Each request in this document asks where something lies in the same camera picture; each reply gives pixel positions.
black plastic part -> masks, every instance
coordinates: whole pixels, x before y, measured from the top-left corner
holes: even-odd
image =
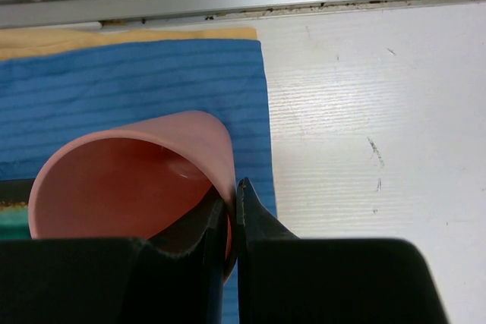
[[[446,323],[427,265],[393,239],[296,239],[237,193],[240,323]]]
[[[17,213],[27,208],[33,178],[26,180],[0,181],[0,214]],[[2,219],[0,239],[30,238],[27,222],[22,219]]]
[[[0,197],[22,203],[30,183],[0,183]],[[240,323],[447,322],[410,243],[299,239],[247,178],[236,215]],[[149,241],[0,241],[0,323],[219,323],[226,229],[212,189]]]
[[[163,232],[192,241],[2,241],[0,322],[220,322],[226,219],[211,190]]]

striped fabric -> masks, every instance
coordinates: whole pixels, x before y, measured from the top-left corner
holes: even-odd
[[[267,82],[251,40],[139,42],[0,62],[0,180],[35,177],[84,134],[193,109],[225,124],[237,180],[250,177],[275,213]],[[223,322],[237,321],[233,273]]]

blue cloth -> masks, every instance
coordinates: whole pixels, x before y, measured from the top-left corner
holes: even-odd
[[[237,180],[250,177],[275,214],[267,82],[260,43],[250,40],[139,42],[0,62],[0,180],[35,177],[84,134],[193,109],[225,124]],[[224,323],[238,321],[237,290],[233,272]]]

white surface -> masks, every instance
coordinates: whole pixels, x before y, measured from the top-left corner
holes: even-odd
[[[462,324],[486,322],[484,19],[471,2],[190,26],[258,29],[281,221],[410,240]]]

pink cup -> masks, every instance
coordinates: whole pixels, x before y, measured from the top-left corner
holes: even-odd
[[[29,198],[30,233],[148,239],[194,208],[211,185],[226,202],[234,234],[232,144],[212,115],[182,112],[91,133],[40,170]],[[235,261],[229,233],[226,278]]]

